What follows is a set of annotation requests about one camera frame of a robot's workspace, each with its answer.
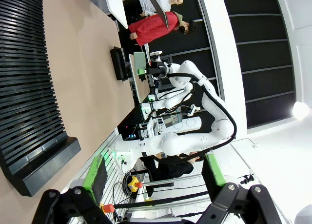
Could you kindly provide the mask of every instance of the orange knob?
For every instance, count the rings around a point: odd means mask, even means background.
[[[115,208],[112,204],[106,204],[103,205],[102,210],[104,211],[104,213],[113,213]]]
[[[143,183],[136,183],[136,187],[142,188],[143,187]]]

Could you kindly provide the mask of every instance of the face mask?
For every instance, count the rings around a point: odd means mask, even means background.
[[[179,32],[181,32],[182,34],[186,35],[186,31],[185,31],[185,27],[184,26],[179,26]]]

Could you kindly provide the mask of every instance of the ceiling light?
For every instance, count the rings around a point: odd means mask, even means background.
[[[309,114],[309,107],[306,103],[296,102],[293,105],[292,114],[295,118],[302,121]]]

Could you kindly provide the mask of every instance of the black cable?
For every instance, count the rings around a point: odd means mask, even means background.
[[[194,91],[195,91],[195,86],[193,85],[192,90],[180,101],[180,103],[176,104],[176,105],[173,106],[171,109],[168,109],[168,110],[166,111],[166,113],[175,112],[175,111],[180,107],[180,105],[182,105],[182,103],[184,102],[184,100],[185,100],[189,95],[191,95]]]
[[[161,97],[159,97],[159,98],[158,98],[158,100],[156,100],[156,101],[160,101],[160,100],[161,100],[161,98],[163,98],[165,95],[168,95],[168,94],[171,94],[171,93],[174,93],[174,92],[178,92],[178,91],[184,91],[184,89],[175,90],[175,91],[170,91],[170,92],[168,92],[168,93],[166,93],[166,94],[162,95]]]
[[[116,219],[121,222],[121,218],[119,217],[119,215],[117,214],[116,210],[114,210],[113,215],[116,217]]]
[[[186,218],[186,217],[193,217],[199,214],[203,214],[204,212],[198,212],[198,213],[188,213],[188,214],[183,214],[183,215],[179,215],[177,217],[179,218]]]
[[[122,185],[122,183],[121,183],[121,182],[118,182],[118,183],[115,183],[115,184],[113,185],[113,205],[115,205],[115,186],[116,186],[117,184],[121,184],[121,185]]]
[[[156,119],[156,118],[168,117],[168,116],[177,115],[177,114],[183,114],[183,113],[187,113],[187,111],[178,112],[178,113],[168,113],[168,114],[163,114],[163,115],[159,115],[159,116],[152,117],[152,118]]]
[[[206,186],[205,184],[203,185],[197,185],[197,186],[189,186],[189,187],[181,187],[181,188],[171,188],[171,189],[166,189],[166,190],[160,190],[160,191],[171,191],[171,190],[179,190],[179,189],[189,189],[189,188],[194,188],[194,187],[199,187],[199,186]],[[143,194],[147,194],[148,192],[143,192],[143,193],[140,193],[140,194],[135,194],[134,196],[138,196],[138,195],[143,195]],[[128,199],[131,199],[132,197],[129,196],[127,197],[126,199],[120,201],[118,204],[128,200]]]
[[[135,126],[135,129],[133,130],[131,135],[133,135],[133,133],[135,132],[136,129],[137,129],[137,126]]]
[[[114,205],[114,208],[115,209],[117,209],[117,208],[136,208],[136,207],[154,206],[154,205],[158,205],[158,204],[168,204],[168,203],[172,203],[175,201],[182,201],[182,200],[192,199],[192,198],[199,197],[199,196],[204,196],[207,194],[208,194],[208,191],[204,191],[204,192],[194,193],[194,194],[185,195],[185,196],[159,199],[159,200],[155,200],[155,201],[137,202],[137,203],[131,203],[131,204],[116,204],[116,205]]]
[[[168,78],[169,78],[169,77],[190,77],[190,78],[195,79],[195,81],[196,81],[197,83],[199,82],[199,79],[198,79],[195,75],[193,75],[193,74],[180,74],[180,73],[176,73],[176,74],[168,74],[167,77],[168,77]],[[229,112],[225,109],[225,107],[224,107],[222,104],[220,104],[220,103],[208,92],[208,90],[205,88],[205,86],[201,86],[201,87],[203,88],[204,93],[207,95],[207,97],[208,97],[218,108],[220,108],[220,109],[223,111],[223,113],[228,117],[228,119],[229,119],[229,120],[231,121],[231,123],[233,124],[234,131],[233,131],[232,136],[231,136],[228,140],[226,140],[225,142],[223,142],[223,143],[220,143],[220,144],[215,145],[215,146],[210,147],[210,148],[206,148],[206,149],[204,149],[204,150],[202,150],[202,151],[196,152],[196,153],[194,153],[194,154],[192,154],[192,155],[190,155],[190,156],[187,156],[187,157],[185,157],[185,158],[183,158],[183,159],[178,159],[178,160],[176,160],[176,161],[174,161],[174,162],[169,161],[169,160],[159,159],[159,158],[157,158],[156,156],[153,155],[152,157],[153,157],[153,159],[154,159],[155,161],[161,162],[161,163],[163,163],[163,164],[177,164],[177,163],[186,162],[186,161],[189,161],[189,160],[191,160],[191,159],[193,159],[193,158],[195,158],[195,157],[199,157],[199,156],[201,156],[201,155],[203,155],[203,154],[205,154],[205,153],[207,153],[207,152],[209,152],[209,151],[211,151],[211,150],[216,150],[216,149],[218,149],[218,148],[220,148],[220,147],[222,147],[222,146],[224,146],[224,145],[227,145],[228,143],[230,143],[231,141],[233,141],[233,140],[235,139],[235,136],[236,136],[236,133],[237,133],[237,125],[236,125],[236,123],[235,123],[233,117],[229,114]]]
[[[125,193],[127,196],[131,195],[131,191],[128,189],[128,184],[127,184],[127,180],[128,178],[132,177],[130,173],[126,173],[125,176],[123,177],[122,180],[122,190],[123,193]]]

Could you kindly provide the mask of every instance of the table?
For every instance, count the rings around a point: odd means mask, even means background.
[[[0,172],[1,223],[31,223],[42,193],[62,190],[134,108],[130,84],[117,81],[110,49],[115,23],[89,0],[43,0],[47,54],[66,132],[81,151],[33,197],[21,196]]]
[[[141,81],[139,76],[136,74],[136,67],[135,67],[135,57],[132,54],[129,54],[129,60],[130,60],[130,67],[131,67],[131,72],[132,76],[134,79],[134,84],[136,88],[136,95],[138,98],[138,101],[142,103],[145,98],[148,96],[150,93],[150,86],[148,84],[148,80]]]

